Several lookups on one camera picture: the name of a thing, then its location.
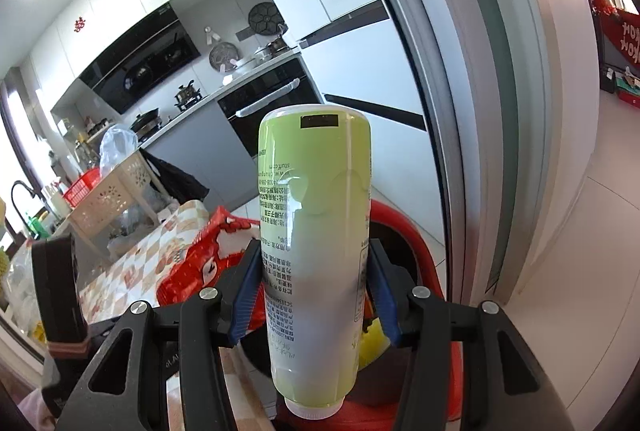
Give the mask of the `clear plastic bag on counter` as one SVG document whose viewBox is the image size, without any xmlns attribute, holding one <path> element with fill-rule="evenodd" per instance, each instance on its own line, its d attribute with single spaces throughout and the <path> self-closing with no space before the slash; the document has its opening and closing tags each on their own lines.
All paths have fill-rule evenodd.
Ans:
<svg viewBox="0 0 640 431">
<path fill-rule="evenodd" d="M 100 144 L 100 174 L 104 178 L 138 149 L 138 136 L 123 124 L 111 125 Z"/>
</svg>

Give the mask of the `red plastic basket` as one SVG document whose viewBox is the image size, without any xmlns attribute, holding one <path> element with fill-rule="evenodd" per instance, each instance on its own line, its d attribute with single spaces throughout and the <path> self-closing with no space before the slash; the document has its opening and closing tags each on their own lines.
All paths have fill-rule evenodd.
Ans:
<svg viewBox="0 0 640 431">
<path fill-rule="evenodd" d="M 65 201 L 75 209 L 76 206 L 84 199 L 93 188 L 100 183 L 101 174 L 99 168 L 93 168 L 85 172 L 75 180 L 75 182 L 67 189 L 63 195 Z"/>
</svg>

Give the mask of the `white refrigerator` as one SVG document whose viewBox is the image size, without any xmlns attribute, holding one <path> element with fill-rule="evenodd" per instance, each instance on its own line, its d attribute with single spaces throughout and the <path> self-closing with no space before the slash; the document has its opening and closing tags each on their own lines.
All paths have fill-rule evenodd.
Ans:
<svg viewBox="0 0 640 431">
<path fill-rule="evenodd" d="M 330 23 L 305 36 L 302 55 L 318 89 L 369 119 L 372 186 L 445 255 L 442 202 L 422 104 L 383 0 L 320 0 Z"/>
</svg>

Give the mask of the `red bag in living room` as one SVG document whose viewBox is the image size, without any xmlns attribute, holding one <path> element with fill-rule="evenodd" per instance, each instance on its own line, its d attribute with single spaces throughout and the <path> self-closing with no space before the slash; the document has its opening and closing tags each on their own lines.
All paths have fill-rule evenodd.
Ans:
<svg viewBox="0 0 640 431">
<path fill-rule="evenodd" d="M 596 29 L 600 73 L 605 90 L 615 90 L 615 73 L 639 87 L 639 15 L 617 8 L 612 0 L 588 0 Z"/>
</svg>

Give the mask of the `light green lotion bottle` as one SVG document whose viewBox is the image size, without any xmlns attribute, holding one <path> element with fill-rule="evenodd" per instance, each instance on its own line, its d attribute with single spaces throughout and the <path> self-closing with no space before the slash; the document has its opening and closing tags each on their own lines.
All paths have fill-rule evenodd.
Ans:
<svg viewBox="0 0 640 431">
<path fill-rule="evenodd" d="M 295 416 L 335 415 L 354 387 L 369 247 L 371 130 L 341 106 L 283 107 L 258 133 L 271 378 Z"/>
</svg>

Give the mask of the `black built-in oven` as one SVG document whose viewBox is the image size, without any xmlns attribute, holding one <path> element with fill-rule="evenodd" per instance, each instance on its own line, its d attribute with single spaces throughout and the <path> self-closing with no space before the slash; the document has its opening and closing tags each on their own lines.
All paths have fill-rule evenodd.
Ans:
<svg viewBox="0 0 640 431">
<path fill-rule="evenodd" d="M 273 110 L 293 105 L 320 104 L 317 87 L 302 58 L 293 57 L 249 79 L 218 99 L 231 128 L 250 155 L 258 153 L 260 122 Z"/>
</svg>

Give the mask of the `yellow foam fruit net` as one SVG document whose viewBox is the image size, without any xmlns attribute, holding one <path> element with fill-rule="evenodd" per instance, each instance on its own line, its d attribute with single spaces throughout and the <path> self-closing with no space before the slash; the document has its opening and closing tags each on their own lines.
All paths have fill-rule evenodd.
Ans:
<svg viewBox="0 0 640 431">
<path fill-rule="evenodd" d="M 363 370 L 375 362 L 390 347 L 390 339 L 383 333 L 381 321 L 373 319 L 361 333 L 358 369 Z"/>
</svg>

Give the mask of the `clear plastic bag by window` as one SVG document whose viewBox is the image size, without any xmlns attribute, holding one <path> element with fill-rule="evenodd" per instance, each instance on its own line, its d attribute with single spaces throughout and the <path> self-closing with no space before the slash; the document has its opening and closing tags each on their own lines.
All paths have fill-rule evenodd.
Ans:
<svg viewBox="0 0 640 431">
<path fill-rule="evenodd" d="M 32 271 L 32 240 L 27 240 L 9 261 L 8 270 L 2 275 L 2 287 L 10 318 L 17 328 L 39 345 L 46 344 Z"/>
</svg>

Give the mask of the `black range hood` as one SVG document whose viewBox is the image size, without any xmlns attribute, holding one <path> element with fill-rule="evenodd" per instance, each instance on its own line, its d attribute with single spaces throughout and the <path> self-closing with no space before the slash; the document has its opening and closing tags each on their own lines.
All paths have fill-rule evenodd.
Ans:
<svg viewBox="0 0 640 431">
<path fill-rule="evenodd" d="M 79 80 L 119 113 L 126 112 L 200 52 L 169 3 L 108 46 Z"/>
</svg>

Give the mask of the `red plastic stool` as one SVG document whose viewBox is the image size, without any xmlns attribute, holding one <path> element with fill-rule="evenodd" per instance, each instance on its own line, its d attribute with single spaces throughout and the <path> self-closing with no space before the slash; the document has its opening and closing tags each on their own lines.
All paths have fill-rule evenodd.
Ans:
<svg viewBox="0 0 640 431">
<path fill-rule="evenodd" d="M 431 253 L 400 212 L 378 201 L 347 201 L 323 212 L 296 208 L 286 219 L 288 271 L 281 292 L 270 292 L 272 377 L 292 413 L 323 419 L 335 415 L 355 385 L 364 304 L 370 302 L 394 347 L 409 347 L 411 364 L 396 429 L 441 430 L 450 399 L 462 398 L 452 366 L 450 306 L 439 286 L 416 284 L 394 264 L 416 263 L 434 281 Z"/>
</svg>

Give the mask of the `patterned checkered tablecloth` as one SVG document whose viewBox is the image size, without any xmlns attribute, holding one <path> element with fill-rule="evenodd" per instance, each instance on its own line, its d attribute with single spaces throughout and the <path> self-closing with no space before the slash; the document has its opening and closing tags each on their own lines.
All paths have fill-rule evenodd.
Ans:
<svg viewBox="0 0 640 431">
<path fill-rule="evenodd" d="M 138 300 L 157 307 L 156 287 L 204 229 L 209 213 L 201 201 L 190 200 L 166 217 L 162 225 L 140 240 L 80 292 L 88 323 L 118 316 Z M 220 350 L 224 381 L 236 425 L 240 430 L 272 428 L 262 402 L 241 359 L 239 347 Z"/>
</svg>

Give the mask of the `red plastic bag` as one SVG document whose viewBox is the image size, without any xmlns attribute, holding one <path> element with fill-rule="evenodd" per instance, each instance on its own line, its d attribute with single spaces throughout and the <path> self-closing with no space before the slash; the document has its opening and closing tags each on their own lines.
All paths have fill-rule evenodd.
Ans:
<svg viewBox="0 0 640 431">
<path fill-rule="evenodd" d="M 220 331 L 232 341 L 265 324 L 259 225 L 217 208 L 186 256 L 160 281 L 155 310 L 160 321 L 176 325 L 184 302 L 215 288 L 221 294 Z"/>
</svg>

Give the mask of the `black cooking pot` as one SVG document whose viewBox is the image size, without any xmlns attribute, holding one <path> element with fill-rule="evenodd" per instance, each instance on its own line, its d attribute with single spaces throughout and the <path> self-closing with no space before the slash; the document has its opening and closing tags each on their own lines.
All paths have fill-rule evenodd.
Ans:
<svg viewBox="0 0 640 431">
<path fill-rule="evenodd" d="M 194 87 L 194 80 L 190 80 L 186 85 L 180 85 L 178 93 L 175 95 L 175 106 L 180 112 L 186 111 L 203 99 L 199 88 Z"/>
</svg>

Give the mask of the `black hanging baking pan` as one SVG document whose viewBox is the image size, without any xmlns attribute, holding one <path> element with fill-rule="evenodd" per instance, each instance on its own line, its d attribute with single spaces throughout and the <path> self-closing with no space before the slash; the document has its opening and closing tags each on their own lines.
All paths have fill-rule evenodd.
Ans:
<svg viewBox="0 0 640 431">
<path fill-rule="evenodd" d="M 273 36 L 282 35 L 288 26 L 273 2 L 261 2 L 250 9 L 247 16 L 248 26 L 235 33 L 239 41 L 244 41 L 252 35 Z"/>
</svg>

